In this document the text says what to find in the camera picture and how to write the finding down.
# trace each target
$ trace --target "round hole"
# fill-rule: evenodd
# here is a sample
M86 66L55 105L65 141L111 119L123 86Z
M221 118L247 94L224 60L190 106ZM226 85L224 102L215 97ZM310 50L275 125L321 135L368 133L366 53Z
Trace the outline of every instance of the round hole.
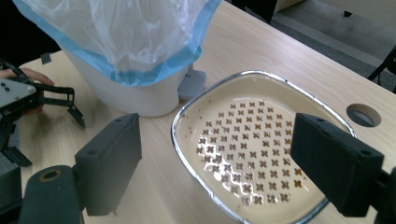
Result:
M58 178L61 175L60 170L49 170L46 173L42 174L38 180L41 182L50 182L56 178Z
M364 127L375 127L381 123L381 116L368 105L350 105L346 113L355 123Z

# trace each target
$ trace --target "white plastic bag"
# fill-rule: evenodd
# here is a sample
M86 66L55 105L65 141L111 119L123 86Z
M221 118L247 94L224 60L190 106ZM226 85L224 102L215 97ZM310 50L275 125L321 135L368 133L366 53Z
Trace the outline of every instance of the white plastic bag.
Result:
M14 0L62 48L125 86L147 86L201 54L221 0Z

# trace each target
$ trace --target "white bucket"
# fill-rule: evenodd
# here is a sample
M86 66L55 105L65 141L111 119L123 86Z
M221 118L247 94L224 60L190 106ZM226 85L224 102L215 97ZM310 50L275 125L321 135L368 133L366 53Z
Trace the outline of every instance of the white bucket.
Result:
M173 111L179 103L177 88L189 70L186 67L150 86L127 87L106 78L65 49L64 53L104 104L142 117L160 117Z

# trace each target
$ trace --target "oval tray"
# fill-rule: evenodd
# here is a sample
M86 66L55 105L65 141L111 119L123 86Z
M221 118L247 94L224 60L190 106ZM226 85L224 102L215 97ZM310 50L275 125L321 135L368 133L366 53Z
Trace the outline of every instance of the oval tray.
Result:
M320 100L261 71L225 78L177 113L178 156L209 196L244 223L305 223L328 202L291 159L297 112L330 121L356 136Z

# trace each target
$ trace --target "table surface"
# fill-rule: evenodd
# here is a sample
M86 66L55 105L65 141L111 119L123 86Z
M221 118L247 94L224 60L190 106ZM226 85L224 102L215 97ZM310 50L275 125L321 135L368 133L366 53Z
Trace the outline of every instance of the table surface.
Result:
M76 90L76 106L84 114L80 128L61 106L46 105L43 113L20 121L21 151L33 162L22 168L22 185L34 173L53 165L75 164L74 155L111 120L123 115L102 104L63 52L52 62L30 62L30 67L51 77L57 86ZM222 2L210 23L203 54L194 68L207 73L206 86L247 70L262 70L283 77L312 93L341 115L358 138L386 155L383 169L396 164L395 96L344 66L280 33L271 26ZM234 223L190 175L172 145L170 128L180 102L160 118L140 118L143 159L125 192L117 217L87 217L86 223ZM352 104L368 105L381 116L380 125L362 127L347 116ZM345 218L332 204L311 223L373 223L367 217Z

